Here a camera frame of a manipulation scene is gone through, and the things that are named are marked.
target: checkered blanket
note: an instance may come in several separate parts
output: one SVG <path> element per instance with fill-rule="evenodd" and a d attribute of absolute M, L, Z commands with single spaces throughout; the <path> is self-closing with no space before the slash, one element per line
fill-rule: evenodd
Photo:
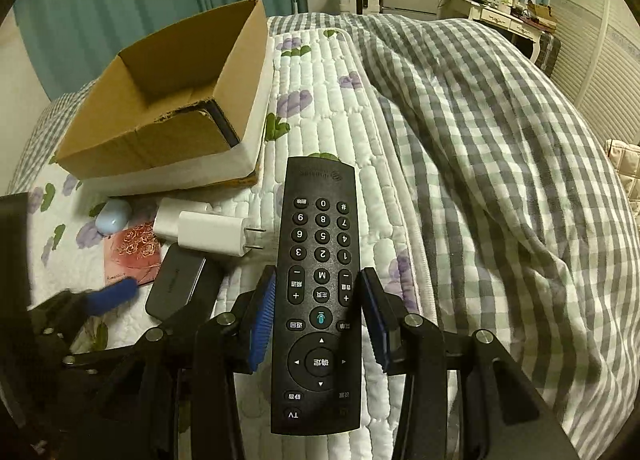
<path fill-rule="evenodd" d="M 640 238 L 584 119 L 494 31 L 467 20 L 299 14 L 342 28 L 379 92 L 420 217 L 438 322 L 492 330 L 595 459 L 638 388 Z M 27 190 L 88 93 L 43 114 L 10 191 Z M 450 387 L 449 450 L 458 439 Z"/>

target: white power adapter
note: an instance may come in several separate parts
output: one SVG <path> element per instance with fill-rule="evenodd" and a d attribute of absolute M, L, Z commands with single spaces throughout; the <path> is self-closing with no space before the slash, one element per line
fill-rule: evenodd
<path fill-rule="evenodd" d="M 263 248 L 256 245 L 256 233 L 264 230 L 247 227 L 247 223 L 247 218 L 182 211 L 178 218 L 178 245 L 227 256 L 244 256 L 249 249 Z"/>

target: brand logo on remote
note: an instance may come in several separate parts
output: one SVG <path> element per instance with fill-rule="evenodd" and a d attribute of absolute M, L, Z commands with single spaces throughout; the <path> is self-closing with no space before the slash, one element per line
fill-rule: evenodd
<path fill-rule="evenodd" d="M 333 170 L 331 173 L 327 173 L 326 171 L 322 171 L 320 169 L 303 169 L 300 170 L 301 176 L 310 176 L 313 178 L 331 178 L 336 182 L 342 180 L 342 175 L 339 171 Z"/>

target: open cardboard box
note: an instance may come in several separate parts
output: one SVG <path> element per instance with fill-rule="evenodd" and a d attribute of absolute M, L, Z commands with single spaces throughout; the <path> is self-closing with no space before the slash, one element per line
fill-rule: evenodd
<path fill-rule="evenodd" d="M 74 118 L 56 162 L 109 196 L 254 172 L 273 78 L 261 0 L 179 21 L 122 50 Z"/>

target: ok button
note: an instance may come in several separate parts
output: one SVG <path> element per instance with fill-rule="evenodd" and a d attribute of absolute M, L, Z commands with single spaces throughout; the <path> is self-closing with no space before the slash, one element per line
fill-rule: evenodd
<path fill-rule="evenodd" d="M 325 377 L 334 370 L 334 354 L 327 348 L 314 348 L 306 355 L 305 368 L 315 377 Z"/>

